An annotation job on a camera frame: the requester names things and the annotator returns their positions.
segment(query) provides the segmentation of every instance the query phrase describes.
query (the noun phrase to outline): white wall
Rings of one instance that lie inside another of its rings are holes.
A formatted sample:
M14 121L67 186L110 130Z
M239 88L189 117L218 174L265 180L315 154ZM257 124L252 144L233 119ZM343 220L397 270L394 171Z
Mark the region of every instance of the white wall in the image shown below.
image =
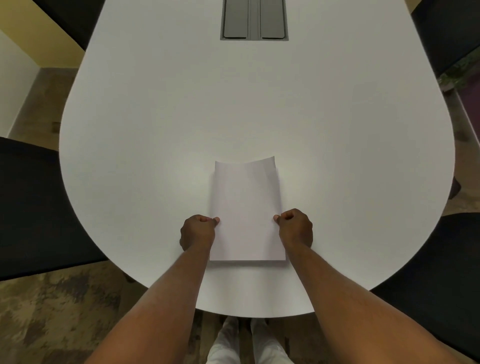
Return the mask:
M0 31L0 136L8 136L39 69Z

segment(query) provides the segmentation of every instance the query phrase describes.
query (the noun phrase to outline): hand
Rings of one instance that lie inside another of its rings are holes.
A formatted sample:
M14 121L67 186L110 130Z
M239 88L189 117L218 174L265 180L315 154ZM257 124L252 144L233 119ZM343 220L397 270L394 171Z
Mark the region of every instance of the hand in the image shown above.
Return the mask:
M285 247L299 243L312 246L313 225L303 212L294 208L273 219L280 226L280 239Z
M203 244L210 249L215 239L215 226L219 222L219 218L208 218L202 215L194 215L186 219L180 229L180 245L183 250L187 250L194 244Z

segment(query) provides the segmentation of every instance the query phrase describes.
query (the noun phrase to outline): forearm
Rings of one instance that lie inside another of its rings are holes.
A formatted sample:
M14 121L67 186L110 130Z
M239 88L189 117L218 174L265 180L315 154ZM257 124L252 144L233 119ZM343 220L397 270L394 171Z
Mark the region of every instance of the forearm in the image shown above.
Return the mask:
M425 329L341 275L313 250L287 253L342 364L457 363Z
M194 244L114 327L86 364L182 361L210 247Z

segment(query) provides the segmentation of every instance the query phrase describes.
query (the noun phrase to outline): left hand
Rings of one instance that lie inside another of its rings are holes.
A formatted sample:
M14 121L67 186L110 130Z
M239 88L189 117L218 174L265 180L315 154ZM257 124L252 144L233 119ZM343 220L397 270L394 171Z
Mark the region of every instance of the left hand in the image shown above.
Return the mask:
M210 249L215 239L215 226L219 222L219 218L208 218L202 215L194 215L186 219L180 229L180 245L183 250L187 250L194 244L204 244Z

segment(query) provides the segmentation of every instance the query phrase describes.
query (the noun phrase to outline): right hand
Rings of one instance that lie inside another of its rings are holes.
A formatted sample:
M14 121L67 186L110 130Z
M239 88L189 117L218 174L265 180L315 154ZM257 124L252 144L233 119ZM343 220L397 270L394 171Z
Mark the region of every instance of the right hand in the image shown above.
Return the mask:
M296 244L304 244L309 248L312 246L313 225L303 212L294 208L282 215L275 215L273 219L280 226L280 239L285 247Z

